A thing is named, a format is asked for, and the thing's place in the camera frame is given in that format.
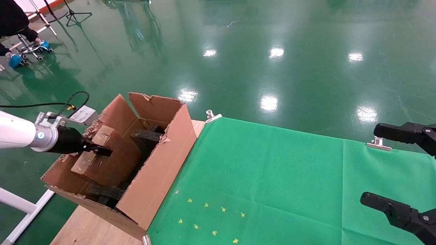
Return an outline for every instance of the cable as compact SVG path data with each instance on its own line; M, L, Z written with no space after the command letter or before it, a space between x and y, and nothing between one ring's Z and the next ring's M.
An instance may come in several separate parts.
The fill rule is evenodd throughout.
M0 105L0 108L29 108L29 107L37 107L37 106L45 106L45 105L65 105L62 102L53 102L53 103L42 103L42 104L32 104L32 105Z
M61 110L60 110L56 115L54 115L54 116L49 116L48 119L55 119L56 117L60 116L60 115L65 111L65 109L67 109L69 103L70 103L71 100L74 98L74 96L76 96L76 94L80 94L80 93L84 93L84 94L86 94L86 99L85 99L85 101L82 103L82 105L81 105L80 107L78 107L76 110L78 110L78 109L80 109L82 106L84 106L84 105L88 102L88 100L89 100L89 93L88 93L88 92L85 92L85 91L78 91L78 92L75 92L73 95L71 95L71 97L67 100L67 102L65 102L64 107L62 107L62 109L61 109Z
M74 107L72 104L70 104L70 102L74 98L74 96L76 96L77 94L80 94L80 93L86 94L86 99L82 103L82 105L80 105L79 107ZM48 119L55 119L56 117L60 116L65 111L65 109L67 109L67 107L72 107L73 112L67 117L67 118L70 118L77 110L82 108L88 102L88 100L89 100L89 93L88 92L78 91L78 92L74 93L73 95L71 95L71 97L65 103L53 102L53 103L42 103L42 104L33 104L33 105L0 105L0 108L29 108L29 107L45 106L45 105L64 105L62 107L62 109L57 114L55 114L53 116L49 116Z

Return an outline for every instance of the glossy floor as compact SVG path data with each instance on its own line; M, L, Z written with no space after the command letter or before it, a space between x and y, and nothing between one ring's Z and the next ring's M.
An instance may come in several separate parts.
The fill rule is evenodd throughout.
M193 119L212 109L363 142L377 122L436 121L435 1L76 0L71 7L93 15L81 25L54 23L59 39L44 31L55 50L44 61L0 72L0 104L64 102L86 90L100 111L135 91L179 98ZM47 110L59 108L5 111L33 121ZM0 154L0 186L35 202L45 190L39 177L57 156ZM73 209L56 197L18 244L49 244ZM22 216L0 205L1 241Z

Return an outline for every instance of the metal clip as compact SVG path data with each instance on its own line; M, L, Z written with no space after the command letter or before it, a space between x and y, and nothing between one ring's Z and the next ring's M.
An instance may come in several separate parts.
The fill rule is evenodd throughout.
M380 149L380 150L386 150L386 151L391 151L392 150L391 147L383 145L383 138L380 138L380 137L377 137L377 136L374 136L374 140L371 140L371 143L366 143L366 145L368 147L376 148L376 149Z
M207 110L207 111L206 111L206 114L208 115L208 119L206 120L206 123L211 123L211 122L215 121L216 119L222 117L221 114L214 115L213 112L212 112L212 110Z
M150 237L148 235L145 235L142 237L142 243L144 245L151 245Z

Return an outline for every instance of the green tablecloth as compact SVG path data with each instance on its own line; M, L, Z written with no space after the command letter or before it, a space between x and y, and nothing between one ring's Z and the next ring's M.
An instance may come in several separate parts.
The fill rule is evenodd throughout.
M153 245L420 245L360 196L426 211L435 176L425 154L222 118L203 129L148 233Z

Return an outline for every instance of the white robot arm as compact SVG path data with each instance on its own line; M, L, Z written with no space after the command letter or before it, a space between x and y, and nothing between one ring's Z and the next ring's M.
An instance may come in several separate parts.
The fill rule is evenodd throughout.
M49 122L51 117L55 117L53 123ZM34 151L60 154L92 150L110 156L112 150L84 139L79 131L66 126L67 123L90 126L97 118L97 112L85 105L69 118L40 112L35 123L0 111L0 149L29 146Z

